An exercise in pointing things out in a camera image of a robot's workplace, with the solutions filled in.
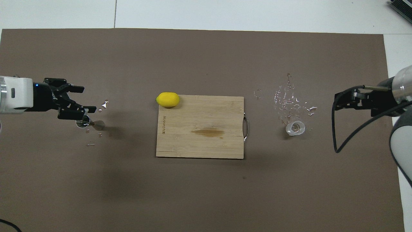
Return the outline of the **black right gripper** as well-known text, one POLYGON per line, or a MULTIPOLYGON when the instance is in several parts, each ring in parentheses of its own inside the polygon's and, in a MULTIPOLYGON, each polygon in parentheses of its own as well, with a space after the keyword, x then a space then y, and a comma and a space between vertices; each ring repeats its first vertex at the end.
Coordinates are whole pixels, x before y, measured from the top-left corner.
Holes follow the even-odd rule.
POLYGON ((371 91, 363 94, 360 91, 346 90, 336 93, 334 102, 334 110, 336 111, 350 108, 352 105, 364 106, 370 110, 371 117, 398 106, 392 91, 371 91))

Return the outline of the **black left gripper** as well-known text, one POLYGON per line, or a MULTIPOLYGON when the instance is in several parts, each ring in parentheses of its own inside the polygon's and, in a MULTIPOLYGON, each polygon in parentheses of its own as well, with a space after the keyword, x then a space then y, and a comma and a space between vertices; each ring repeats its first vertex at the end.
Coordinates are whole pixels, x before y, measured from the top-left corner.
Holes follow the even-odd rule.
POLYGON ((45 78, 43 82, 33 84, 32 111, 58 110, 60 120, 81 120, 88 113, 96 112, 96 106, 68 101, 67 93, 83 93, 83 86, 72 85, 64 78, 45 78))

